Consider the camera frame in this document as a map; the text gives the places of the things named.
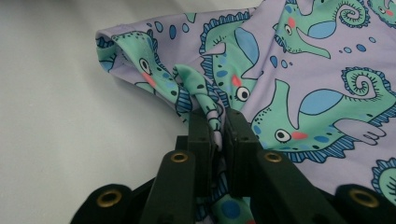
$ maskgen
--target white surface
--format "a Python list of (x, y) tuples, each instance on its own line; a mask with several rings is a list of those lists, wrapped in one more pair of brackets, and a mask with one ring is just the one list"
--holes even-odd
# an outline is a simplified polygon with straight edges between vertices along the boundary
[(161, 100), (102, 70), (97, 30), (260, 1), (1, 0), (1, 222), (68, 223), (93, 190), (154, 177), (187, 133)]

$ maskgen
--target lavender fabric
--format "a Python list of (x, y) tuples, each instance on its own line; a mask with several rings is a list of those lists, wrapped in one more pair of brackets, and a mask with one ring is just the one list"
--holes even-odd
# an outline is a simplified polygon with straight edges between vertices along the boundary
[[(393, 1), (266, 0), (117, 25), (98, 31), (96, 45), (107, 72), (182, 121), (201, 107), (219, 151), (231, 107), (264, 150), (285, 153), (318, 188), (359, 184), (396, 204)], [(254, 223), (248, 199), (228, 194), (225, 169), (196, 221)]]

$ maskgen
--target black clamp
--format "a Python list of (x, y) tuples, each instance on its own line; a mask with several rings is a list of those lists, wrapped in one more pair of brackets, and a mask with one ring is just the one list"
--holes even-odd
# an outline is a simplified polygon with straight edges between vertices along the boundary
[[(219, 154), (201, 111), (191, 113), (189, 127), (189, 136), (179, 136), (176, 150), (163, 157), (155, 179), (135, 190), (97, 189), (71, 223), (194, 223), (196, 197), (209, 196)], [(396, 206), (371, 189), (345, 185), (332, 196), (315, 188), (282, 153), (262, 150), (238, 111), (227, 110), (223, 138), (230, 194), (251, 198), (258, 224), (396, 223)]]

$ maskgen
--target pink dot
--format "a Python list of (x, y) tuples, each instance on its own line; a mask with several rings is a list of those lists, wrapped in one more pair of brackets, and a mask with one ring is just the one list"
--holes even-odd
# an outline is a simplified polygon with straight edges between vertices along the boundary
[(241, 79), (239, 79), (239, 77), (237, 77), (236, 75), (233, 75), (232, 77), (232, 83), (235, 87), (240, 87), (242, 86), (242, 81)]
[(289, 19), (288, 19), (288, 24), (289, 24), (289, 27), (290, 27), (290, 28), (296, 27), (296, 21), (294, 20), (293, 17), (289, 17)]
[(147, 73), (142, 73), (142, 75), (143, 75), (143, 78), (148, 82), (148, 84), (151, 86), (151, 87), (155, 87), (157, 84), (155, 83), (155, 81), (154, 81), (154, 79), (152, 79), (152, 77), (149, 75), (149, 74), (147, 74)]
[(299, 133), (299, 132), (294, 132), (291, 134), (291, 137), (293, 139), (305, 139), (308, 137), (308, 134), (306, 133)]
[(387, 10), (387, 14), (390, 15), (390, 16), (393, 16), (393, 12), (390, 11), (390, 10)]

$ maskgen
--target teal seahorse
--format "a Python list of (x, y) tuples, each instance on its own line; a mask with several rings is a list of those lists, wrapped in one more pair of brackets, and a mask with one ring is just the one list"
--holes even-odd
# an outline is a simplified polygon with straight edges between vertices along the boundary
[(148, 85), (135, 83), (136, 85), (148, 91), (158, 92), (175, 105), (176, 112), (182, 117), (192, 110), (189, 92), (175, 81), (161, 63), (157, 54), (158, 42), (153, 37), (151, 30), (148, 30), (147, 33), (133, 31), (122, 35), (113, 35), (112, 40), (115, 42), (113, 53), (120, 50), (121, 53), (118, 53), (118, 57), (123, 57), (123, 64), (135, 67), (148, 83)]
[(259, 60), (259, 47), (252, 33), (239, 27), (249, 13), (221, 16), (204, 25), (201, 34), (201, 66), (213, 81), (216, 93), (225, 106), (241, 109), (257, 79), (243, 75)]
[(312, 12), (307, 15), (301, 13), (295, 0), (287, 0), (279, 23), (274, 26), (275, 40), (284, 52), (309, 52), (331, 58), (326, 49), (306, 43), (298, 31), (315, 39), (327, 38), (335, 32), (339, 12), (341, 23), (348, 27), (361, 28), (369, 23), (368, 9), (362, 0), (314, 0)]
[(396, 29), (396, 4), (392, 0), (368, 0), (367, 4), (382, 22)]
[(294, 162), (325, 162), (327, 157), (344, 158), (343, 150), (353, 149), (354, 141), (375, 145), (385, 135), (377, 127), (396, 117), (396, 93), (383, 73), (370, 68), (347, 68), (342, 79), (346, 89), (359, 97), (333, 90), (313, 91), (300, 105), (297, 127), (288, 114), (290, 87), (276, 80), (271, 104), (251, 123), (263, 148), (285, 152)]
[(396, 159), (389, 161), (377, 160), (377, 167), (373, 167), (374, 178), (372, 184), (374, 189), (384, 195), (396, 205)]
[(221, 129), (221, 115), (223, 112), (220, 98), (204, 77), (193, 68), (176, 64), (173, 74), (181, 77), (183, 83), (177, 83), (161, 63), (157, 54), (158, 42), (151, 30), (147, 33), (133, 31), (122, 35), (112, 36), (112, 40), (121, 51), (123, 63), (130, 65), (140, 72), (146, 82), (135, 83), (137, 86), (159, 93), (168, 102), (175, 105), (176, 112), (187, 121), (192, 111), (191, 97), (194, 96), (204, 110), (209, 124), (215, 132)]

